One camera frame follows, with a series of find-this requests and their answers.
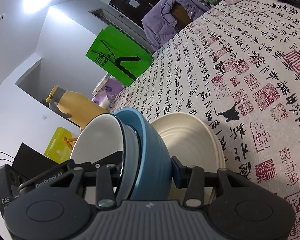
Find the dark brown door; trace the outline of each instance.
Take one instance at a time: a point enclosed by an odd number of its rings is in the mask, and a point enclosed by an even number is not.
[[[112,0],[110,4],[143,28],[141,20],[160,0]]]

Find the tablecloth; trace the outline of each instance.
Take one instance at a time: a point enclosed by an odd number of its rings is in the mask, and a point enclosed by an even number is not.
[[[288,239],[300,240],[300,9],[223,1],[154,58],[111,111],[133,107],[150,122],[172,112],[203,120],[229,169],[291,204]]]

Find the stack of plates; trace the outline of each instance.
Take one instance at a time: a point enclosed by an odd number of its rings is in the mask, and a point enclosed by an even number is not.
[[[225,168],[222,147],[214,132],[200,119],[187,113],[171,113],[153,121],[152,126],[163,139],[170,156],[176,156],[184,165],[202,167],[206,172],[217,172]],[[172,183],[168,199],[181,203],[186,189],[178,189]],[[205,188],[205,204],[215,198],[213,188]]]

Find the purple puffer jacket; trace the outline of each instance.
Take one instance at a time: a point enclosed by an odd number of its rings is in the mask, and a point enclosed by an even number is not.
[[[158,2],[142,19],[148,41],[155,51],[179,32],[176,28],[177,21],[170,13],[176,2],[186,9],[192,21],[209,10],[197,0],[161,0]]]

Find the blue bowl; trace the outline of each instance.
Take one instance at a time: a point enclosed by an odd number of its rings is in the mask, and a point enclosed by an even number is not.
[[[170,155],[162,138],[134,108],[121,109],[114,115],[125,125],[133,127],[141,141],[140,168],[130,199],[166,200],[171,188],[172,170]]]

